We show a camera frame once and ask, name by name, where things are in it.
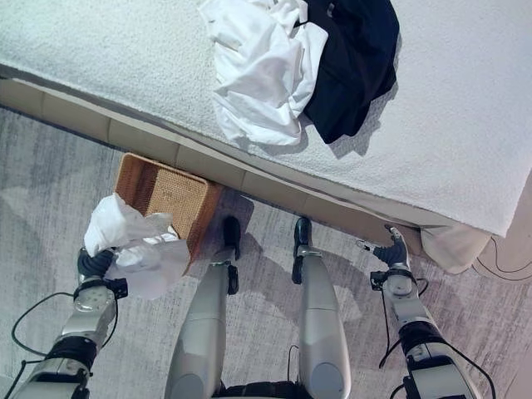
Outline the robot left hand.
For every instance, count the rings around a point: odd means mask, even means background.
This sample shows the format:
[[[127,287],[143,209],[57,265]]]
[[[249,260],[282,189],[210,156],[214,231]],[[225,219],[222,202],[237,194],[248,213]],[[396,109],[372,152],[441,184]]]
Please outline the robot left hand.
[[[112,250],[103,250],[92,257],[85,248],[81,248],[77,258],[79,282],[83,283],[88,278],[104,278],[114,257]]]

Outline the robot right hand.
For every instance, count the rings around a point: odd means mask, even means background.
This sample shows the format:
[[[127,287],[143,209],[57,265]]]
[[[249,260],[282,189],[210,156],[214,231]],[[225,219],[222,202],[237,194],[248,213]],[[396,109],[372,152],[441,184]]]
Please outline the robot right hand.
[[[356,246],[373,254],[381,262],[385,263],[388,268],[401,268],[411,271],[406,241],[400,230],[389,224],[385,224],[384,228],[391,235],[392,245],[387,247],[377,246],[359,239],[356,241]]]

